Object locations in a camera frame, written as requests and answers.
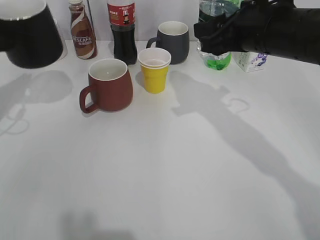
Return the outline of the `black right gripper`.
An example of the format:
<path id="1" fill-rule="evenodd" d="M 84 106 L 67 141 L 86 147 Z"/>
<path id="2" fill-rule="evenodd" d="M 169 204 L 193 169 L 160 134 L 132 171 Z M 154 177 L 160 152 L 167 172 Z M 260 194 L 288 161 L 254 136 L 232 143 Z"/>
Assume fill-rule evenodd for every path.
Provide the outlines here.
<path id="1" fill-rule="evenodd" d="M 193 25 L 202 52 L 222 55 L 227 52 L 263 53 L 264 34 L 270 16 L 258 4 L 243 4 L 231 15 L 211 16 Z"/>

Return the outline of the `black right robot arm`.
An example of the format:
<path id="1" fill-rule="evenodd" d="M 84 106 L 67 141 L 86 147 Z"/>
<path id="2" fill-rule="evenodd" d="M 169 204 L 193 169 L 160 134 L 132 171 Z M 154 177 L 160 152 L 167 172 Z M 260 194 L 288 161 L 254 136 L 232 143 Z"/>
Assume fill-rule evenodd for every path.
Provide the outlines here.
<path id="1" fill-rule="evenodd" d="M 244 0 L 240 9 L 194 24 L 205 53 L 253 52 L 318 65 L 320 10 L 292 0 Z"/>

